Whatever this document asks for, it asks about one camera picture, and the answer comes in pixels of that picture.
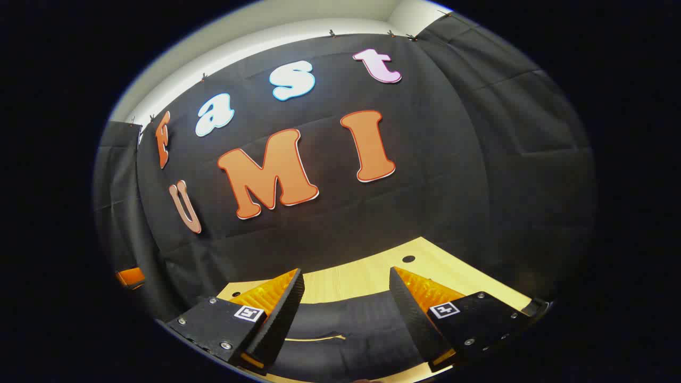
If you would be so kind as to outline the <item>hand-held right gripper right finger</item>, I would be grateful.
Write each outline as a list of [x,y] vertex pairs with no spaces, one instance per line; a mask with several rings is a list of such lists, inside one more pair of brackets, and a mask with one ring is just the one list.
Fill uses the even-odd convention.
[[490,293],[464,295],[399,267],[390,269],[389,291],[431,369],[479,361],[534,322]]

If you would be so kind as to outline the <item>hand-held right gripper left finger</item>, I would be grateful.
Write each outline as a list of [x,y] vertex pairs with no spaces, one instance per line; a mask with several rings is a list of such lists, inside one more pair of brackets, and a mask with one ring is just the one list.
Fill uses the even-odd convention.
[[202,351],[248,371],[268,371],[281,351],[305,291],[300,269],[236,297],[212,297],[167,322]]

